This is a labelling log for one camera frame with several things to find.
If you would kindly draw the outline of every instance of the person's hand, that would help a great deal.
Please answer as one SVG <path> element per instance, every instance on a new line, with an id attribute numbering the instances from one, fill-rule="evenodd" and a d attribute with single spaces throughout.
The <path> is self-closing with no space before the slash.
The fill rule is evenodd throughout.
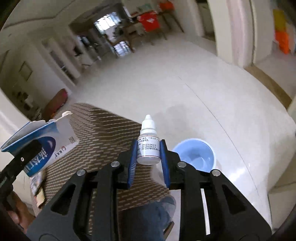
<path id="1" fill-rule="evenodd" d="M 23 228 L 23 232 L 27 233 L 28 226 L 33 222 L 35 217 L 30 214 L 26 204 L 22 202 L 19 196 L 12 192 L 12 198 L 15 201 L 16 212 L 7 211 L 15 224 L 19 224 Z"/>

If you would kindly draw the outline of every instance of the plastic bowl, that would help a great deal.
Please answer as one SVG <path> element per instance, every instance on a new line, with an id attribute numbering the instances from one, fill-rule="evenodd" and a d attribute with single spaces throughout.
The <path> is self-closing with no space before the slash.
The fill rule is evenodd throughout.
<path id="1" fill-rule="evenodd" d="M 187 139 L 175 146 L 173 152 L 179 154 L 181 161 L 195 167 L 196 170 L 210 172 L 216 167 L 216 155 L 213 148 L 201 139 Z"/>

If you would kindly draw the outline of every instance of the blue and white box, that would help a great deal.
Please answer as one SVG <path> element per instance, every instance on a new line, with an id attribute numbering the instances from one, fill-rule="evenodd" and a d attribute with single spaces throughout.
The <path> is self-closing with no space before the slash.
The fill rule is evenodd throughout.
<path id="1" fill-rule="evenodd" d="M 1 151 L 16 156 L 24 146 L 37 139 L 42 144 L 42 150 L 24 168 L 29 177 L 35 175 L 78 145 L 79 139 L 69 122 L 70 115 L 72 113 L 66 111 L 57 120 L 29 122 L 3 144 Z"/>

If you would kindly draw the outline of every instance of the ceiling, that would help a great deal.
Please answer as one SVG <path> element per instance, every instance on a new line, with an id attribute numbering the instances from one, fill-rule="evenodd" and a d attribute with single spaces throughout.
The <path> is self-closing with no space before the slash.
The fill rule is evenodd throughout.
<path id="1" fill-rule="evenodd" d="M 9 27 L 31 20 L 56 17 L 64 8 L 76 0 L 21 0 L 5 23 Z"/>
<path id="2" fill-rule="evenodd" d="M 96 16 L 98 12 L 104 11 L 117 3 L 121 3 L 121 0 L 104 0 L 99 6 L 80 15 L 74 22 L 75 23 L 85 22 L 86 20 Z"/>

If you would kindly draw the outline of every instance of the white tile floor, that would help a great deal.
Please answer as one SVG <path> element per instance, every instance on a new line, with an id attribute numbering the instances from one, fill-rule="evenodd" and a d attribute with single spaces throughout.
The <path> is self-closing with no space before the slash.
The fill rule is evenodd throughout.
<path id="1" fill-rule="evenodd" d="M 294 99 L 296 95 L 296 55 L 284 54 L 274 43 L 272 54 L 256 66 L 277 82 L 291 99 Z"/>
<path id="2" fill-rule="evenodd" d="M 187 138 L 207 141 L 218 168 L 271 224 L 267 191 L 296 150 L 296 124 L 245 70 L 174 34 L 93 65 L 72 98 L 137 122 L 151 114 L 170 150 Z M 168 240 L 178 240 L 179 212 Z"/>

